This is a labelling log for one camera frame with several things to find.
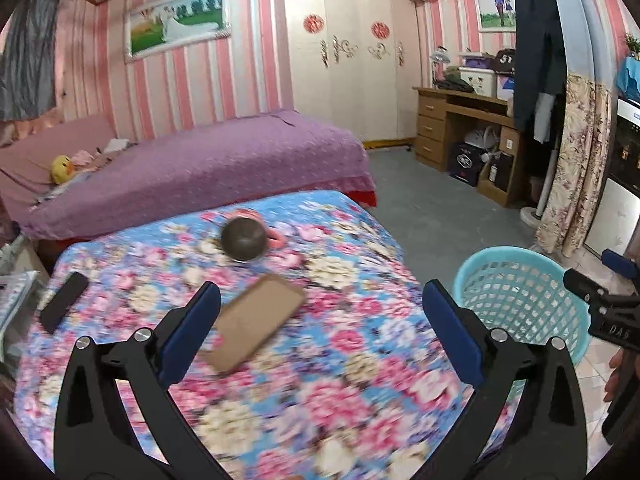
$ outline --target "man in blue shirt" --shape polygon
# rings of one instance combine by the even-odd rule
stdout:
[[[504,0],[494,0],[495,8],[498,9],[498,16],[500,16],[500,26],[504,27]]]

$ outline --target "purple bedspread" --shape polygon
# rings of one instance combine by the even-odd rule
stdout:
[[[34,238],[94,238],[174,215],[302,189],[373,192],[362,144],[293,111],[161,137],[31,211]]]

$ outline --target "red paper cut decoration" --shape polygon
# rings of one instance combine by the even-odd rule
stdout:
[[[386,40],[391,34],[391,31],[385,23],[375,22],[371,25],[371,33],[379,40]]]
[[[303,25],[307,32],[315,34],[324,28],[324,20],[317,14],[310,14],[305,18]]]

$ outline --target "white cabinet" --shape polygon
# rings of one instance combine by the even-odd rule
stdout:
[[[296,110],[362,141],[415,136],[411,0],[285,0],[285,9]]]

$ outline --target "potted plant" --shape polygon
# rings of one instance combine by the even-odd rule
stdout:
[[[633,34],[625,34],[625,43],[629,49],[629,55],[636,61],[640,61],[640,40]]]

